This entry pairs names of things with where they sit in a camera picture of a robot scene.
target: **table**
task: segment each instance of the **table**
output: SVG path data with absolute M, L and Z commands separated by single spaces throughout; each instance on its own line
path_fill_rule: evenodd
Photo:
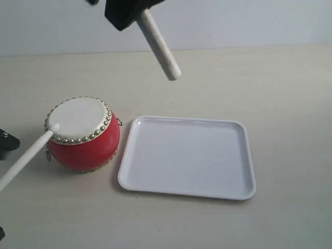
M 0 193 L 1 249 L 331 248 L 332 44 L 176 51 L 169 82 L 150 52 L 0 58 L 1 128 L 21 147 L 74 96 L 106 100 L 124 126 L 116 157 L 74 174 L 41 151 Z M 128 192 L 117 183 L 140 115 L 230 119 L 249 136 L 245 202 Z

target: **white wall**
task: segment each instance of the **white wall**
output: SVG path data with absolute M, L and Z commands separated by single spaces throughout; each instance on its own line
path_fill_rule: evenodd
M 0 56 L 149 50 L 136 24 L 104 18 L 105 1 L 2 1 Z M 152 13 L 172 49 L 332 42 L 331 0 L 167 0 Z

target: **tray rim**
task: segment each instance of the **tray rim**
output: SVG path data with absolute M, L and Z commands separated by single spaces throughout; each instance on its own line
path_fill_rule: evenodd
M 245 194 L 245 195 L 242 195 L 242 196 L 227 196 L 227 195 L 219 195 L 218 196 L 218 195 L 197 195 L 197 194 L 194 194 L 194 193 L 174 193 L 174 192 L 166 192 L 166 191 L 158 191 L 158 190 L 149 190 L 148 191 L 148 190 L 145 190 L 145 189 L 130 187 L 123 179 L 123 174 L 122 174 L 122 172 L 124 171 L 123 162 L 125 161 L 126 154 L 128 153 L 128 148 L 130 147 L 130 144 L 131 144 L 132 133 L 135 130 L 134 125 L 139 120 L 146 119 L 146 118 L 150 118 L 150 119 L 154 119 L 154 120 L 155 119 L 164 119 L 164 121 L 166 121 L 166 120 L 174 120 L 174 121 L 186 120 L 186 121 L 202 121 L 202 122 L 223 122 L 223 123 L 229 123 L 230 125 L 238 125 L 243 130 L 243 134 L 244 134 L 245 147 L 246 147 L 246 151 L 247 151 L 247 155 L 248 155 L 248 161 L 249 161 L 250 176 L 251 176 L 251 181 L 252 181 L 252 185 L 253 185 L 253 188 L 251 189 L 251 191 L 249 193 Z M 251 155 L 250 146 L 249 146 L 247 129 L 245 128 L 245 126 L 242 123 L 240 123 L 238 121 L 226 120 L 226 119 L 168 117 L 168 116 L 154 116 L 154 115 L 142 115 L 142 116 L 139 116 L 139 117 L 135 118 L 130 124 L 130 131 L 129 131 L 129 134 L 128 134 L 126 146 L 125 146 L 124 151 L 123 151 L 123 156 L 122 156 L 122 159 L 121 159 L 121 164 L 120 164 L 120 168 L 119 168 L 117 178 L 118 178 L 119 185 L 123 189 L 129 190 L 129 191 L 138 191 L 138 192 L 162 193 L 162 194 L 167 194 L 167 195 L 180 195 L 180 196 L 195 196 L 195 197 L 236 200 L 236 201 L 248 200 L 251 197 L 253 197 L 253 195 L 256 193 L 256 180 L 255 180 L 254 166 L 253 166 L 253 163 L 252 163 L 252 155 Z

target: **white tray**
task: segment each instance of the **white tray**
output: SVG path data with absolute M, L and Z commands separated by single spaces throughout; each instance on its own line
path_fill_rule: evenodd
M 226 120 L 137 118 L 118 180 L 127 190 L 232 200 L 256 191 L 246 129 Z

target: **red drum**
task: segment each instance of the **red drum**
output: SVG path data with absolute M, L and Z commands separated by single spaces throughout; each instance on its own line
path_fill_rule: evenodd
M 48 142 L 48 151 L 62 165 L 79 172 L 107 163 L 119 145 L 119 122 L 100 99 L 79 97 L 56 106 L 45 119 L 45 131 L 60 128 Z

